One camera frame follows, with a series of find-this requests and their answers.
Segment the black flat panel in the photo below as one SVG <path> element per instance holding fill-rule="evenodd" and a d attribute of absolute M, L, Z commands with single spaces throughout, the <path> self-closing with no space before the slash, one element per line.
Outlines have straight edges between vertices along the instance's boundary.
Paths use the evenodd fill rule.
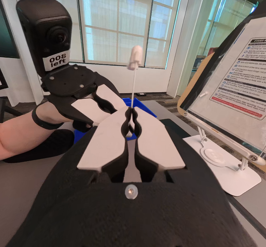
<path fill-rule="evenodd" d="M 178 126 L 175 122 L 173 122 L 171 119 L 160 119 L 159 120 L 161 123 L 163 123 L 163 125 L 165 126 L 167 132 L 172 135 L 172 134 L 176 134 L 178 135 L 180 138 L 184 139 L 184 138 L 188 138 L 191 135 L 188 134 L 184 129 L 182 129 L 180 126 Z"/>

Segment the white stand base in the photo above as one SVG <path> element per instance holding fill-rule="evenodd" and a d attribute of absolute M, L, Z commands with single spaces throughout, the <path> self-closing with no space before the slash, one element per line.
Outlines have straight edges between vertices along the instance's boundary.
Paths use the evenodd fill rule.
<path fill-rule="evenodd" d="M 250 167 L 241 168 L 241 162 L 208 138 L 200 135 L 183 139 L 206 162 L 222 189 L 233 196 L 240 196 L 258 185 L 261 177 Z"/>

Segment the black wristband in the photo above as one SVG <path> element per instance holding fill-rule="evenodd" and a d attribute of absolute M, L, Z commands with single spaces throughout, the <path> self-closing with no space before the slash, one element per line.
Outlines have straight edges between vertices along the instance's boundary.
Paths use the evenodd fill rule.
<path fill-rule="evenodd" d="M 35 122 L 35 124 L 37 124 L 38 126 L 44 128 L 44 129 L 47 129 L 47 130 L 56 130 L 64 124 L 64 122 L 58 123 L 58 124 L 53 124 L 53 123 L 49 123 L 49 122 L 45 122 L 45 121 L 41 120 L 36 114 L 36 109 L 38 108 L 39 105 L 37 105 L 32 110 L 32 119 Z"/>

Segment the blue plastic bin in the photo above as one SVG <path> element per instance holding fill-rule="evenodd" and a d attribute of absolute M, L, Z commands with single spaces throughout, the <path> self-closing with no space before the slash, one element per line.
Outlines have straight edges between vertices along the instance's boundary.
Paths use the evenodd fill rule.
<path fill-rule="evenodd" d="M 127 106 L 129 106 L 129 107 L 131 106 L 131 99 L 130 98 L 122 98 L 122 100 L 124 101 L 124 103 Z M 154 116 L 155 118 L 157 118 L 157 116 L 137 98 L 134 98 L 133 107 L 139 107 L 143 111 L 145 111 L 145 112 L 149 113 L 150 115 Z M 86 123 L 80 122 L 80 121 L 73 121 L 72 125 L 73 125 L 73 128 L 75 129 L 74 130 L 74 144 L 75 144 L 90 130 L 90 128 L 86 127 Z M 131 137 L 127 137 L 127 140 L 128 141 L 134 140 L 136 138 L 137 138 L 136 135 L 133 133 L 133 135 Z"/>

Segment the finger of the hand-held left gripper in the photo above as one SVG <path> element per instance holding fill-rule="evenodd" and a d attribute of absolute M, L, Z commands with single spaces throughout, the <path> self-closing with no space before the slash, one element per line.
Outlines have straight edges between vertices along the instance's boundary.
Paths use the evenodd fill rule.
<path fill-rule="evenodd" d="M 91 98 L 78 99 L 71 106 L 88 117 L 92 121 L 92 126 L 98 126 L 111 115 L 111 113 L 102 110 L 99 104 Z"/>
<path fill-rule="evenodd" d="M 125 102 L 105 84 L 97 87 L 95 100 L 102 109 L 108 110 L 111 114 L 126 107 Z"/>

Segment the white plug adapter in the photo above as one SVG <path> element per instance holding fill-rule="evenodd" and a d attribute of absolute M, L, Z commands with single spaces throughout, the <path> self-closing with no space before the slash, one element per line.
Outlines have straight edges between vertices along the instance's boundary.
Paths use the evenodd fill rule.
<path fill-rule="evenodd" d="M 143 49 L 141 46 L 136 45 L 132 48 L 129 64 L 127 66 L 128 70 L 134 71 L 138 69 L 139 66 L 141 66 L 142 54 L 143 54 Z"/>

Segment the tan-backed display board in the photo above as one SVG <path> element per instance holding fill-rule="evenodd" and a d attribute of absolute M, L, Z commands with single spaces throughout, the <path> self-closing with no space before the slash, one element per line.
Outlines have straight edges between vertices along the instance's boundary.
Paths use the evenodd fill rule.
<path fill-rule="evenodd" d="M 265 0 L 201 64 L 178 112 L 265 166 Z"/>

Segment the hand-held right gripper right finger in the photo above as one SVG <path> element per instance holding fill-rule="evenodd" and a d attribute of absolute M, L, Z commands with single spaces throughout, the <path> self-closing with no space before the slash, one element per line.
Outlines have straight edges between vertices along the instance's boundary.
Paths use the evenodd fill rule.
<path fill-rule="evenodd" d="M 135 166 L 142 182 L 151 182 L 157 172 L 183 169 L 181 158 L 164 124 L 140 108 L 132 109 L 135 124 Z"/>

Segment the person's left hand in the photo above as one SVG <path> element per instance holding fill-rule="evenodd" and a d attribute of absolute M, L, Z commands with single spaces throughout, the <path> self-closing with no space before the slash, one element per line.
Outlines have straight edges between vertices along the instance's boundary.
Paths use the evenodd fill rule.
<path fill-rule="evenodd" d="M 60 123 L 65 123 L 65 122 L 72 122 L 73 120 L 68 119 L 64 116 L 62 116 L 56 107 L 50 103 L 50 102 L 45 102 L 36 108 L 36 115 L 37 117 L 47 123 L 51 124 L 60 124 Z"/>

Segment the large black screen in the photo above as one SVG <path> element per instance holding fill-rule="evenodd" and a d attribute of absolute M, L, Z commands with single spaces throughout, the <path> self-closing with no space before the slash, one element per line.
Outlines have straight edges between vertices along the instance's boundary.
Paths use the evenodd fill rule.
<path fill-rule="evenodd" d="M 0 57 L 20 58 L 2 1 L 0 1 Z"/>

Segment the large gridded window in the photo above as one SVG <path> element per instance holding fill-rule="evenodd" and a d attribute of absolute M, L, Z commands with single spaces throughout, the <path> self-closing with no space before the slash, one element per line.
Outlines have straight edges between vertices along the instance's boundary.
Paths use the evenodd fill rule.
<path fill-rule="evenodd" d="M 180 0 L 80 0 L 84 60 L 126 65 L 142 47 L 141 66 L 166 69 Z"/>

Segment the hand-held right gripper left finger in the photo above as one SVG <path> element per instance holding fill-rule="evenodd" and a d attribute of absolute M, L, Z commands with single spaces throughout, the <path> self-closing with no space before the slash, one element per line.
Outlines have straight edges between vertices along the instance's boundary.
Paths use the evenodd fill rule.
<path fill-rule="evenodd" d="M 122 181 L 128 165 L 126 135 L 131 108 L 122 108 L 103 120 L 94 132 L 77 168 L 105 172 L 113 182 Z"/>

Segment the person's left forearm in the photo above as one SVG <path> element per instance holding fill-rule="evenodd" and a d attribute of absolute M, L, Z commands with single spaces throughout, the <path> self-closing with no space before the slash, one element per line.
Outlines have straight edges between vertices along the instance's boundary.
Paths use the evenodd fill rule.
<path fill-rule="evenodd" d="M 54 131 L 38 126 L 32 119 L 32 112 L 1 123 L 0 160 L 35 148 Z"/>

